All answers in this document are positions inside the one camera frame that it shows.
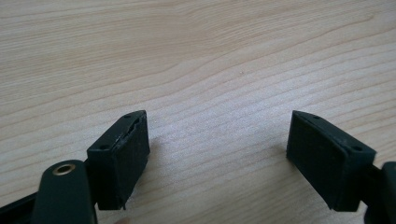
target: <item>textured rubber surface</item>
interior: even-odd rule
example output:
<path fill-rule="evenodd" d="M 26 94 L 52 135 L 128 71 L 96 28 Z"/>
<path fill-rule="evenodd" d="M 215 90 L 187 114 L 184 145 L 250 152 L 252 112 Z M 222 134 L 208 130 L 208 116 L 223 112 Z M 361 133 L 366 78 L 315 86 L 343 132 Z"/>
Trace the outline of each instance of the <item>textured rubber surface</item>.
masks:
<path fill-rule="evenodd" d="M 356 211 L 375 151 L 316 115 L 293 111 L 287 157 L 335 211 Z"/>

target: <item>wooden table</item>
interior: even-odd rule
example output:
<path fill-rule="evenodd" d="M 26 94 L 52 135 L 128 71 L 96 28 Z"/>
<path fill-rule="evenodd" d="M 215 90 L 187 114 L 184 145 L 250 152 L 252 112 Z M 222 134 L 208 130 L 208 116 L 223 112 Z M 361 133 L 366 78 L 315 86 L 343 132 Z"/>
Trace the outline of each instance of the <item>wooden table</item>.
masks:
<path fill-rule="evenodd" d="M 5 0 L 0 18 L 1 206 L 139 109 L 148 166 L 101 224 L 362 223 L 285 158 L 292 110 L 396 160 L 394 0 Z"/>

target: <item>light wood surface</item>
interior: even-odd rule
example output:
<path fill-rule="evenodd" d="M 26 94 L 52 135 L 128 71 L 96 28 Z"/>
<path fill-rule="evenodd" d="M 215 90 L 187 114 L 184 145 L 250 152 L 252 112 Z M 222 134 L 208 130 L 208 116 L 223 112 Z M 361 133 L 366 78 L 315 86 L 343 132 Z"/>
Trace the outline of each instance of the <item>light wood surface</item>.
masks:
<path fill-rule="evenodd" d="M 151 154 L 126 211 L 100 223 L 362 223 L 285 158 L 292 110 L 396 161 L 396 2 L 0 3 L 0 205 L 123 114 Z"/>

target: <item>black plastic part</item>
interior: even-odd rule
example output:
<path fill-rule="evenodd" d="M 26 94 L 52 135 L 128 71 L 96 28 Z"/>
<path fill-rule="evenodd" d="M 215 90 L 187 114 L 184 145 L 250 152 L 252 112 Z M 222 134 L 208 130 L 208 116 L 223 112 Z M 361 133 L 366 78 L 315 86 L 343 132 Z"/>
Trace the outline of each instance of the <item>black plastic part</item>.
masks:
<path fill-rule="evenodd" d="M 293 111 L 287 157 L 331 209 L 356 211 L 375 151 L 325 119 Z"/>
<path fill-rule="evenodd" d="M 87 150 L 92 195 L 100 210 L 125 206 L 149 156 L 146 111 L 117 120 Z"/>
<path fill-rule="evenodd" d="M 84 162 L 62 161 L 44 172 L 31 223 L 97 223 Z"/>
<path fill-rule="evenodd" d="M 375 166 L 365 170 L 361 177 L 361 200 L 367 204 L 367 211 L 364 215 L 366 224 L 390 224 L 386 207 L 380 195 L 383 184 L 382 177 L 381 170 Z"/>
<path fill-rule="evenodd" d="M 36 193 L 0 208 L 0 223 L 28 224 L 32 217 Z"/>
<path fill-rule="evenodd" d="M 396 223 L 396 162 L 389 161 L 381 170 L 381 197 L 390 223 Z"/>

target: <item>screw hole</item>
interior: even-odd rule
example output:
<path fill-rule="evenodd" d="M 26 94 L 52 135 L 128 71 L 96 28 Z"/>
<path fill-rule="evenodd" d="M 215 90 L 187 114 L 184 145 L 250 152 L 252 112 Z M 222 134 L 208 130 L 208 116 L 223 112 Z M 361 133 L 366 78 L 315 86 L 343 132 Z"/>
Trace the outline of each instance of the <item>screw hole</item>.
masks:
<path fill-rule="evenodd" d="M 102 149 L 102 150 L 104 150 L 104 149 L 107 149 L 107 148 L 108 148 L 108 145 L 101 145 L 99 148 Z"/>
<path fill-rule="evenodd" d="M 357 151 L 362 151 L 363 150 L 363 148 L 361 148 L 361 147 L 352 147 L 352 148 L 357 150 Z"/>
<path fill-rule="evenodd" d="M 72 172 L 74 169 L 76 169 L 75 164 L 65 164 L 55 168 L 55 170 L 53 170 L 52 173 L 54 175 L 67 175 L 70 172 Z"/>

